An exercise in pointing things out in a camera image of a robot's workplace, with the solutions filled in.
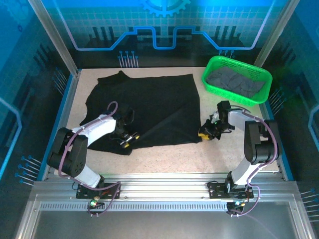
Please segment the speckled tabletop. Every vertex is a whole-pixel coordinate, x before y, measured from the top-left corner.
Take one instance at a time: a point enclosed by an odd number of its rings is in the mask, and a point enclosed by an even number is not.
[[[217,103],[225,98],[205,90],[201,81],[204,67],[179,68],[126,68],[126,69],[83,69],[75,93],[67,127],[78,127],[86,114],[85,102],[97,79],[122,70],[130,77],[156,77],[193,74],[200,96],[202,124],[217,109]],[[259,106],[247,107],[253,115],[260,116]],[[244,133],[235,130],[224,134],[220,141],[203,141],[175,146],[157,146],[133,150],[129,156],[88,150],[87,165],[100,174],[127,173],[226,173],[237,167],[244,157]],[[277,172],[276,163],[263,171]]]

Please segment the gear logo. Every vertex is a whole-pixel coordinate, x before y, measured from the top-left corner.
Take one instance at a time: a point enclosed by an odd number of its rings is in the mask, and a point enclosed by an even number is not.
[[[167,15],[173,16],[174,13],[179,14],[181,9],[185,9],[185,5],[190,0],[141,0],[144,10],[149,10],[150,14],[155,13],[156,16]]]
[[[0,5],[6,7],[7,11],[18,24],[27,20],[29,15],[27,0],[0,0]]]

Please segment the green basket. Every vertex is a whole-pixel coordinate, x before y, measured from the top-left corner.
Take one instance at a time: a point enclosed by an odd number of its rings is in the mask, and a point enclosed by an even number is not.
[[[255,94],[252,98],[248,98],[240,94],[208,84],[206,82],[206,78],[209,75],[209,73],[223,66],[230,67],[234,71],[252,79],[253,81],[265,81],[265,84],[262,87],[262,89],[257,94]],[[208,65],[202,76],[202,81],[208,92],[228,98],[232,101],[236,101],[238,103],[241,103],[247,106],[262,104],[267,100],[272,80],[273,80],[272,75],[265,69],[262,69],[260,67],[253,66],[244,62],[236,61],[234,59],[224,57],[224,56],[212,57],[209,60]]]

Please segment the gray fabric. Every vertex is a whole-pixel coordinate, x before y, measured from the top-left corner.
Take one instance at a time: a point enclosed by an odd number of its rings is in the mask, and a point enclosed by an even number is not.
[[[206,82],[249,98],[257,94],[265,84],[265,81],[253,81],[226,66],[212,71]]]

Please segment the green plastic basket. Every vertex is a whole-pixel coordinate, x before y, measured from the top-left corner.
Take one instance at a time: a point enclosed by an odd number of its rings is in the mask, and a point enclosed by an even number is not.
[[[262,89],[257,94],[255,94],[252,98],[248,98],[248,97],[239,95],[237,93],[208,84],[206,82],[206,78],[209,75],[209,73],[223,66],[230,67],[234,71],[252,79],[253,81],[265,81],[265,84],[262,87]],[[247,106],[262,104],[267,100],[272,80],[273,80],[272,75],[265,69],[262,69],[260,67],[253,66],[241,61],[236,61],[234,59],[224,57],[224,56],[212,57],[209,60],[208,65],[202,76],[202,81],[208,92],[228,98],[232,101],[236,101],[238,103],[241,103]]]

